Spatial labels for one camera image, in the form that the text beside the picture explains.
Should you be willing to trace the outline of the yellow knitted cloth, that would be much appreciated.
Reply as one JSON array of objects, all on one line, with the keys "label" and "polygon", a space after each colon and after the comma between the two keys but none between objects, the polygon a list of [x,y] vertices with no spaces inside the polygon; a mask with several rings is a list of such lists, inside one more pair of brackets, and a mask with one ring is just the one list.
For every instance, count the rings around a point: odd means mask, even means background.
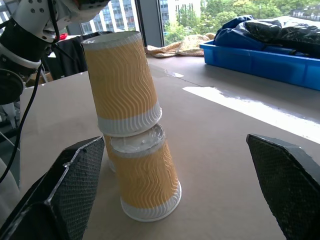
[{"label": "yellow knitted cloth", "polygon": [[164,47],[155,47],[148,45],[144,48],[145,52],[155,58],[169,58],[175,56],[203,57],[204,50],[200,44],[211,41],[215,38],[215,33],[206,33],[204,35],[187,35],[183,40],[171,43]]}]

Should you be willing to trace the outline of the black plastic bag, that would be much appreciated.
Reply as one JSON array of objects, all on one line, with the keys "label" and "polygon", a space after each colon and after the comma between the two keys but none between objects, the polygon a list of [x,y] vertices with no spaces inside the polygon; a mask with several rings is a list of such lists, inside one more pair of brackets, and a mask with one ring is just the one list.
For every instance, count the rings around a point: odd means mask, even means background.
[{"label": "black plastic bag", "polygon": [[320,59],[320,22],[290,16],[271,19],[254,19],[243,27],[257,40]]}]

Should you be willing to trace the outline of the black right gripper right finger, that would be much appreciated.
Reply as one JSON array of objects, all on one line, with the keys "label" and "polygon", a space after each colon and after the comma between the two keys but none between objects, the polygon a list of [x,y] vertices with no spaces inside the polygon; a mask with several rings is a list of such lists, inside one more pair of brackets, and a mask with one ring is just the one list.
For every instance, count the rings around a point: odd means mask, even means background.
[{"label": "black right gripper right finger", "polygon": [[300,146],[258,134],[246,143],[259,186],[286,240],[320,240],[320,165]]}]

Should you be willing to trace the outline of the dark jacket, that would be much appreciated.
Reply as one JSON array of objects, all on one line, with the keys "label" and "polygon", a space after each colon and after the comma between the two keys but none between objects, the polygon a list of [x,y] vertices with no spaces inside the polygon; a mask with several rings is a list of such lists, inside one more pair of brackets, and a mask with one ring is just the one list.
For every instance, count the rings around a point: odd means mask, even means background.
[{"label": "dark jacket", "polygon": [[54,49],[58,64],[58,76],[68,77],[88,70],[82,46],[84,40],[113,33],[99,31],[59,41]]}]

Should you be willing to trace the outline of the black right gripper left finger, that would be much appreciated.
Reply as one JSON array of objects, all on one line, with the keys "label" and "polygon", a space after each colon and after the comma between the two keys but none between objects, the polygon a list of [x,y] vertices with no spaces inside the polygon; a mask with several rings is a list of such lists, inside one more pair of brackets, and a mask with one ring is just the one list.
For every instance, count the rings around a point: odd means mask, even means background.
[{"label": "black right gripper left finger", "polygon": [[101,136],[65,148],[0,228],[0,240],[82,240],[96,198]]}]

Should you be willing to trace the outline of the silver robot body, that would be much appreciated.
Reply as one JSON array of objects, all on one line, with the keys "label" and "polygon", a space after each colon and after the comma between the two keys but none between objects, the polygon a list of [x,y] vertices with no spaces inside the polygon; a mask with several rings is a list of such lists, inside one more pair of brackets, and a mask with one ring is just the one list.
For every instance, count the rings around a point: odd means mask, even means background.
[{"label": "silver robot body", "polygon": [[20,191],[9,171],[0,183],[0,228],[20,201]]}]

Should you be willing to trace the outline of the dark window frame post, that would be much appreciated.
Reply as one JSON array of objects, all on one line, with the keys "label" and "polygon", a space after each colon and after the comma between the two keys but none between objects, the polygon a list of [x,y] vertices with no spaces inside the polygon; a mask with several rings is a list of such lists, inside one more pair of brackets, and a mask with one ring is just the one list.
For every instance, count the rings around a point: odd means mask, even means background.
[{"label": "dark window frame post", "polygon": [[160,0],[134,0],[134,3],[144,46],[163,47],[165,42]]}]

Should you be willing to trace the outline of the orange ribbed paper cup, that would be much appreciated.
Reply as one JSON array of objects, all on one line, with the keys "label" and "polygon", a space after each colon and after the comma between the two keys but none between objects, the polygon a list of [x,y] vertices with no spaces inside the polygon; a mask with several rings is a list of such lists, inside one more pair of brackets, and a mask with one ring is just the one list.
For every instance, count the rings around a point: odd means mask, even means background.
[{"label": "orange ribbed paper cup", "polygon": [[114,32],[81,43],[97,114],[106,136],[130,137],[162,117],[141,33]]},{"label": "orange ribbed paper cup", "polygon": [[139,222],[166,218],[179,205],[182,187],[159,124],[138,135],[112,137],[110,148],[124,213]]},{"label": "orange ribbed paper cup", "polygon": [[112,151],[112,146],[111,146],[111,137],[108,135],[103,135],[104,140],[105,140],[105,147],[107,151],[107,156],[108,156],[108,165],[109,168],[111,169],[112,172],[116,172],[116,167],[114,165],[113,159],[114,159],[114,153]]}]

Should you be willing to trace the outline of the blue plastic bin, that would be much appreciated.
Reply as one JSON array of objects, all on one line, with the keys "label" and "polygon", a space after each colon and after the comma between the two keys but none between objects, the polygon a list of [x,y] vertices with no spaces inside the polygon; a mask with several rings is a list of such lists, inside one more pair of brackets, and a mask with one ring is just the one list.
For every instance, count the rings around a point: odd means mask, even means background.
[{"label": "blue plastic bin", "polygon": [[199,46],[208,65],[320,91],[320,59],[216,46],[213,40]]}]

